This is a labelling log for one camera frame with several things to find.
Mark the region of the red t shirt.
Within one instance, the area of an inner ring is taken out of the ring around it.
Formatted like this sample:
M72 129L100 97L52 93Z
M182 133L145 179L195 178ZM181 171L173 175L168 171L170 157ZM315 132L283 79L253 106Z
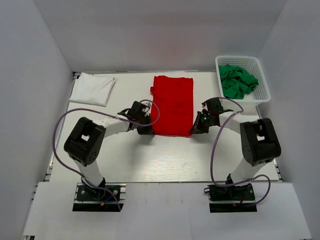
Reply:
M155 76L151 121L154 135L190 137L194 123L194 80L187 77Z

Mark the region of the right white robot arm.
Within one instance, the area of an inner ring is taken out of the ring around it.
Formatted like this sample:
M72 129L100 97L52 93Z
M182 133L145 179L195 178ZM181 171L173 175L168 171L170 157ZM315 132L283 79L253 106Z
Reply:
M202 110L189 133L207 134L210 127L219 130L213 142L210 156L210 178L218 188L226 188L226 195L236 200L244 193L244 187L257 178L270 178L257 174L266 164L281 155L282 149L273 122L270 118L251 119L244 115L245 109L235 100L225 97L213 97L202 103ZM242 159L235 170L228 175L227 182L220 184L214 177L214 158L218 141L224 129L240 135Z

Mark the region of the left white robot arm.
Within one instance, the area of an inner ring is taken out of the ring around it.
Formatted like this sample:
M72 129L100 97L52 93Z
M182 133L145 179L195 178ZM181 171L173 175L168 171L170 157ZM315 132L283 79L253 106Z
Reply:
M81 117L77 121L63 149L76 163L81 181L94 199L99 200L106 193L106 181L96 162L104 139L134 130L139 135L152 135L151 108L149 100L134 101L116 115L103 113L105 118L100 120Z

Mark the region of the green t shirt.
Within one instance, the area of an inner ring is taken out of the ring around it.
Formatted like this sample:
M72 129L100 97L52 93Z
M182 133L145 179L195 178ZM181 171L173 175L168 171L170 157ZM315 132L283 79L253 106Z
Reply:
M218 70L225 98L242 100L259 85L258 79L242 67L226 64L219 65Z

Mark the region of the white plastic basket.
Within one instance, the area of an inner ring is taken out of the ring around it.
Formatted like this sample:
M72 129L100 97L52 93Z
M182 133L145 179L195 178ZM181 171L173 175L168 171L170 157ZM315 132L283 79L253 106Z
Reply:
M253 56L220 55L215 58L220 94L242 107L256 107L271 100L260 64Z

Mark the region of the folded white t shirt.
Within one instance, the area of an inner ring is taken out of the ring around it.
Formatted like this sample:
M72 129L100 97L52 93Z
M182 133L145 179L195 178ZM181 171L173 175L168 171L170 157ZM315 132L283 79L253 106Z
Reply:
M105 107L116 78L82 72L74 81L70 102Z

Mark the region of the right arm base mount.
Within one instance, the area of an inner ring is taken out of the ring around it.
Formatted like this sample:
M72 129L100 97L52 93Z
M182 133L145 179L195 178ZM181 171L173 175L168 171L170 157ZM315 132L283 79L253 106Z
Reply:
M218 187L208 185L203 192L209 197L210 213L254 213L257 212L252 184L244 186Z

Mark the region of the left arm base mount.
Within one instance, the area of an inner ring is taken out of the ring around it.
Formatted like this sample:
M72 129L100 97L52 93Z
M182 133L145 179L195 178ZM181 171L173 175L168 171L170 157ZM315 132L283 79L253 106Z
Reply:
M97 190L95 194L83 183L78 183L75 189L73 212L101 212L101 213L116 213L120 212L125 203L126 184L106 184L105 187L109 189L116 197L118 204L112 195L105 190Z

